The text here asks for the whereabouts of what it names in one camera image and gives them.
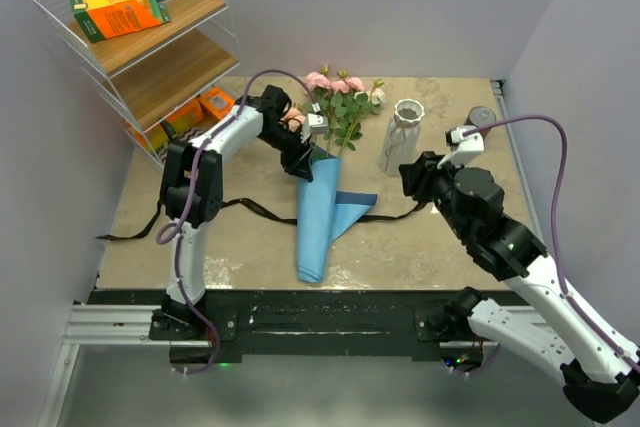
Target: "white wall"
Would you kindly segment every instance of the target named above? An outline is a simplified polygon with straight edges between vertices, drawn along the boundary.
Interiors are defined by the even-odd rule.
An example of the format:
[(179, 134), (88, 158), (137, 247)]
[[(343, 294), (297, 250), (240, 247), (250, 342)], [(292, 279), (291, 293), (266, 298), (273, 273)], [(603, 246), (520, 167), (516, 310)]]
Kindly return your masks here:
[[(512, 115), (555, 116), (569, 135), (559, 228), (573, 282), (640, 342), (640, 3), (553, 0), (506, 83)], [(559, 157), (550, 127), (516, 127), (540, 220)], [(640, 405), (616, 425), (637, 425)]]
[(22, 427), (93, 286), (131, 146), (31, 0), (0, 12), (0, 412)]
[(248, 72), (504, 78), (550, 0), (231, 0)]

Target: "floor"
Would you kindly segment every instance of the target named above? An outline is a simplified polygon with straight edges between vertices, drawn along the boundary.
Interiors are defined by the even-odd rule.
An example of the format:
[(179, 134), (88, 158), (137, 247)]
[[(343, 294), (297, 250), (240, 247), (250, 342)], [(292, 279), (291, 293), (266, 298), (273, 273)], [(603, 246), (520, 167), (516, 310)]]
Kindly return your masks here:
[(503, 349), (484, 373), (404, 358), (245, 357), (184, 379), (166, 348), (83, 347), (61, 427), (578, 427), (561, 386)]

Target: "white vase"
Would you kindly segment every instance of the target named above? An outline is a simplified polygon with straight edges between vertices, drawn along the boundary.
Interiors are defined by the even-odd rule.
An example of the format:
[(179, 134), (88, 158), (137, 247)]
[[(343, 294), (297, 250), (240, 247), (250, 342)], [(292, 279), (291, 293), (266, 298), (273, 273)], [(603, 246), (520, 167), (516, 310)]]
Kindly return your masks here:
[(387, 175), (400, 175), (398, 166), (415, 161), (414, 151), (420, 136), (424, 107), (412, 99), (400, 100), (394, 107), (380, 153), (380, 169)]

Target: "yellow box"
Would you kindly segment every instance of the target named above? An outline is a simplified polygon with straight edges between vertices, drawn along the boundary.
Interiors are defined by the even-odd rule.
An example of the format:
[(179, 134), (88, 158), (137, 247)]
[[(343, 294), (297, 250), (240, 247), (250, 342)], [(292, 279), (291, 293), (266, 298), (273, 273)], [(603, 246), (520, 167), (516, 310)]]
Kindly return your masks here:
[(171, 20), (156, 0), (70, 0), (73, 15), (91, 42), (137, 32)]

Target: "white wire rack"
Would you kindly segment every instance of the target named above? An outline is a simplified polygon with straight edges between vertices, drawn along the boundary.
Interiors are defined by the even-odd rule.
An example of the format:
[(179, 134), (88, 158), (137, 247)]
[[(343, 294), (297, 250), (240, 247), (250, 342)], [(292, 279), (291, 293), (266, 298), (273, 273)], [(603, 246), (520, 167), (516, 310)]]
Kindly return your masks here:
[[(71, 11), (69, 0), (33, 0), (33, 1), (38, 6), (38, 8), (43, 12), (44, 16), (47, 18), (51, 26), (54, 28), (57, 34), (62, 38), (62, 40), (76, 54), (78, 54), (81, 58), (81, 61), (86, 64), (86, 66), (83, 67), (82, 70), (84, 70), (84, 72), (87, 73), (91, 81), (95, 84), (100, 96), (107, 102), (109, 106), (111, 106), (111, 108), (113, 108), (116, 111), (116, 113), (120, 117), (122, 117), (126, 121), (128, 125), (130, 125), (133, 129), (137, 130), (144, 137), (148, 146), (151, 145), (149, 142), (148, 134), (155, 126), (160, 124), (162, 120), (164, 120), (167, 116), (171, 115), (181, 106), (186, 104), (191, 98), (206, 91), (208, 88), (211, 88), (211, 86), (214, 83), (217, 83), (221, 77), (229, 74), (231, 71), (234, 71), (238, 66), (240, 66), (240, 58), (241, 58), (240, 46), (238, 44), (238, 39), (235, 34), (235, 25), (233, 22), (233, 16), (231, 14), (231, 10), (229, 8), (229, 0), (222, 0), (224, 1), (223, 7), (216, 9), (215, 11), (210, 12), (205, 16), (200, 17), (195, 22), (187, 26), (185, 29), (177, 32), (175, 35), (170, 36), (167, 39), (160, 41), (158, 44), (146, 50), (141, 55), (136, 56), (131, 61), (124, 63), (122, 66), (119, 66), (117, 69), (113, 69), (111, 71), (105, 69), (105, 67), (101, 64), (99, 58), (96, 56), (96, 54), (92, 50), (91, 44), (89, 43), (89, 41), (86, 38), (84, 38), (83, 35), (78, 35), (76, 32), (74, 32), (70, 28), (70, 25), (72, 25), (74, 22), (74, 16)], [(219, 16), (220, 14), (224, 14), (223, 15), (225, 19), (224, 22), (219, 22), (217, 19), (215, 19), (215, 17)], [(215, 35), (210, 34), (210, 32), (212, 32), (213, 30), (206, 28), (206, 23), (208, 22), (211, 22), (212, 25), (215, 24), (216, 26), (219, 27), (219, 29), (215, 30), (217, 34)], [(193, 29), (196, 29), (199, 27), (201, 28), (199, 29), (201, 30), (201, 32), (204, 32), (205, 35), (207, 35), (208, 37), (211, 37), (212, 40), (216, 41), (216, 43), (220, 43), (220, 45), (222, 45), (223, 48), (228, 49), (231, 55), (233, 55), (233, 57), (237, 60), (237, 63), (230, 68), (224, 69), (224, 71), (221, 72), (219, 75), (217, 75), (216, 78), (209, 79), (205, 85), (202, 85), (199, 88), (195, 89), (191, 93), (191, 97), (187, 99), (183, 99), (182, 101), (177, 103), (175, 106), (172, 106), (172, 108), (167, 109), (166, 112), (163, 112), (161, 118), (158, 118), (155, 122), (151, 123), (151, 125), (145, 125), (145, 127), (143, 128), (140, 125), (140, 122), (138, 122), (138, 120), (136, 119), (136, 116), (134, 115), (134, 113), (132, 113), (129, 105), (127, 105), (127, 102), (125, 101), (123, 96), (118, 92), (118, 89), (114, 85), (113, 79), (123, 74), (133, 66), (137, 65), (139, 62), (145, 60), (149, 56), (158, 52), (160, 49), (166, 47), (170, 43), (175, 42), (182, 36), (188, 34)], [(217, 35), (226, 36), (226, 38), (218, 39)], [(134, 139), (134, 142), (138, 144), (138, 142), (135, 141), (134, 136), (132, 136), (130, 132), (128, 133), (129, 133), (129, 136), (132, 139)], [(157, 155), (156, 153), (152, 153), (151, 157), (156, 161), (156, 163), (159, 166), (162, 165), (159, 155)]]

